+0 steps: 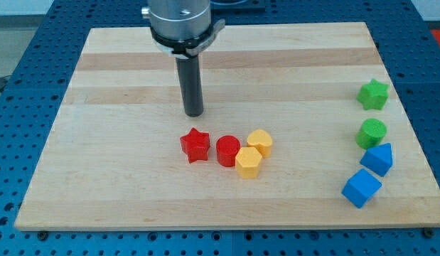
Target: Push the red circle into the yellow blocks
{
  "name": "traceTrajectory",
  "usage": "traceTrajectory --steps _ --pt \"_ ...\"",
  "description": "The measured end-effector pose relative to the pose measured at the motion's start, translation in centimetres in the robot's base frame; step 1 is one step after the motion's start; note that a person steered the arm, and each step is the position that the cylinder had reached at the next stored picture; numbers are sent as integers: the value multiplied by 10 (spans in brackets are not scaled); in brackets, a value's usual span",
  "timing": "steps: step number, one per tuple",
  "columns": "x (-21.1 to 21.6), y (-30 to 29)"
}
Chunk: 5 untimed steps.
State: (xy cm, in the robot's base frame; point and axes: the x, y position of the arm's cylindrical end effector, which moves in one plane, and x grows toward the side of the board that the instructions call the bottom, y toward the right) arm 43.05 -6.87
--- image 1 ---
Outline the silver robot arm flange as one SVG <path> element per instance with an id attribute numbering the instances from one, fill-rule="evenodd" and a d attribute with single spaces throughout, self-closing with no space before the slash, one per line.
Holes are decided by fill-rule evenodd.
<path id="1" fill-rule="evenodd" d="M 141 15 L 156 46 L 179 59 L 200 55 L 225 27 L 223 19 L 213 22 L 209 0 L 148 0 Z"/>

